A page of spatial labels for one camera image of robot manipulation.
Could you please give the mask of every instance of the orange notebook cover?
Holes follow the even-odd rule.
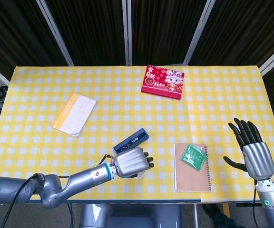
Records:
[[[200,171],[195,170],[180,160],[188,143],[175,143],[175,190],[176,191],[211,191],[208,158]],[[205,144],[193,144],[207,153]]]

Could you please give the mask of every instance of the robotic hand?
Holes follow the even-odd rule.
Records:
[[[27,202],[33,194],[39,194],[45,208],[54,208],[69,197],[114,179],[135,177],[138,172],[154,167],[152,157],[136,147],[111,157],[111,163],[101,163],[68,177],[65,188],[56,174],[35,174],[28,180],[0,177],[0,203]]]
[[[252,122],[234,118],[238,128],[229,123],[243,153],[245,164],[236,163],[224,157],[226,163],[234,168],[248,172],[254,179],[255,188],[271,228],[274,228],[274,162],[266,143],[263,142],[257,127]]]

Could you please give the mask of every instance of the gingham tablecloth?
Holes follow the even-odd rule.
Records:
[[[141,93],[145,66],[17,67],[0,117],[0,176],[79,172],[143,127],[150,138],[141,146],[155,162],[145,177],[116,178],[70,199],[251,200],[253,180],[228,166],[223,156],[243,162],[227,125],[238,117],[259,128],[274,159],[274,116],[258,68],[169,68],[185,73],[181,101]],[[52,128],[72,92],[97,100],[78,138]],[[207,144],[211,192],[175,192],[175,142]]]

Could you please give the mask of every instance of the green packet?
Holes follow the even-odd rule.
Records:
[[[202,152],[201,149],[197,148],[196,146],[189,144],[186,147],[180,160],[193,167],[197,171],[200,171],[203,167],[203,164],[205,163],[206,158],[206,153]]]

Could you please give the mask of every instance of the black shoe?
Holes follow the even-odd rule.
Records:
[[[214,203],[202,203],[202,207],[205,213],[207,214],[207,216],[209,216],[211,219],[214,219],[214,216],[217,213],[221,213],[221,210]]]

